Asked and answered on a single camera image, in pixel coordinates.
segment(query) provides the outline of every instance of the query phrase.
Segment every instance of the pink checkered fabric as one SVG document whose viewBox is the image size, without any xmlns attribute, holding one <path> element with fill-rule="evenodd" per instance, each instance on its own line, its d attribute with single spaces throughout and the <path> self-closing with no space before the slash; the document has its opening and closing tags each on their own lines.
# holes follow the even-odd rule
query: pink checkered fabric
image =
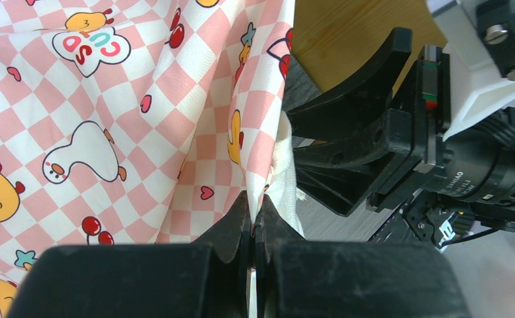
<svg viewBox="0 0 515 318">
<path fill-rule="evenodd" d="M 192 241 L 244 189 L 255 215 L 293 10 L 0 1 L 0 279 L 55 244 Z"/>
</svg>

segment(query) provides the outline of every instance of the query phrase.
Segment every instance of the red cherry print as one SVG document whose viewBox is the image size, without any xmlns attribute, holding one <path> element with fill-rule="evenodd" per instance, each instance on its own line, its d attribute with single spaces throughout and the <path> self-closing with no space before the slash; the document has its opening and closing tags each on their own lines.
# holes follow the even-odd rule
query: red cherry print
<svg viewBox="0 0 515 318">
<path fill-rule="evenodd" d="M 293 47 L 293 30 L 291 28 L 287 31 L 287 35 L 285 37 L 287 38 L 287 47 L 290 51 Z"/>
<path fill-rule="evenodd" d="M 103 231 L 98 236 L 98 242 L 103 245 L 113 245 L 113 236 L 108 231 Z"/>
<path fill-rule="evenodd" d="M 177 48 L 181 44 L 181 41 L 183 41 L 184 35 L 185 35 L 185 31 L 183 30 L 183 24 L 180 23 L 171 32 L 170 40 L 169 40 L 170 47 L 171 48 Z"/>
<path fill-rule="evenodd" d="M 86 217 L 82 220 L 82 231 L 91 237 L 98 235 L 101 224 L 95 217 Z"/>
<path fill-rule="evenodd" d="M 291 56 L 286 54 L 281 58 L 281 61 L 279 62 L 279 70 L 281 70 L 281 74 L 283 74 L 283 77 L 287 79 L 287 74 L 289 73 L 289 60 L 291 59 Z"/>
<path fill-rule="evenodd" d="M 238 140 L 240 140 L 240 149 L 242 149 L 242 145 L 244 143 L 244 133 L 240 131 Z"/>
<path fill-rule="evenodd" d="M 175 13 L 173 14 L 173 19 L 171 21 L 171 27 L 170 27 L 170 30 L 173 30 L 177 24 L 179 23 L 179 17 L 181 16 L 181 9 L 180 8 L 177 8 L 175 10 Z"/>
</svg>

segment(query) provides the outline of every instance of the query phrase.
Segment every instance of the black plastic part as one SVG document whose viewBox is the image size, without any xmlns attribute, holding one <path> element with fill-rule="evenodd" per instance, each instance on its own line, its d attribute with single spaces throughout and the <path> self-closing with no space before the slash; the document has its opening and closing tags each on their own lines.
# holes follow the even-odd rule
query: black plastic part
<svg viewBox="0 0 515 318">
<path fill-rule="evenodd" d="M 375 243 L 415 243 L 419 241 L 398 210 L 394 211 L 368 240 L 368 242 Z"/>
<path fill-rule="evenodd" d="M 9 317 L 470 317 L 446 259 L 419 245 L 307 242 L 265 196 L 250 236 L 242 192 L 192 244 L 58 246 Z"/>
<path fill-rule="evenodd" d="M 274 262 L 271 317 L 471 317 L 430 246 L 288 242 Z"/>
<path fill-rule="evenodd" d="M 502 14 L 502 9 L 493 9 L 497 1 L 489 3 L 481 9 L 480 21 Z M 410 47 L 409 37 L 397 36 L 403 32 L 394 29 L 360 72 L 289 113 L 295 135 L 326 141 L 294 150 L 299 188 L 341 216 L 353 213 L 365 200 L 372 211 L 396 209 L 423 189 L 423 202 L 412 202 L 404 217 L 419 240 L 436 245 L 452 235 L 452 228 L 442 225 L 455 207 L 494 229 L 514 231 L 515 108 L 500 110 L 444 141 L 451 121 L 450 61 L 434 46 L 425 47 L 383 107 L 377 96 L 383 95 L 381 89 L 391 94 L 396 69 L 404 64 L 405 50 L 397 48 Z M 376 87 L 350 85 L 378 81 Z M 480 205 L 472 210 L 476 203 Z M 398 219 L 394 214 L 385 226 L 396 225 L 399 231 L 382 229 L 376 239 L 386 241 L 388 235 L 401 233 Z M 467 226 L 459 224 L 460 235 Z"/>
<path fill-rule="evenodd" d="M 387 97 L 411 54 L 412 31 L 395 28 L 380 49 L 348 79 L 288 116 L 293 134 L 323 141 L 360 131 L 385 110 Z"/>
</svg>

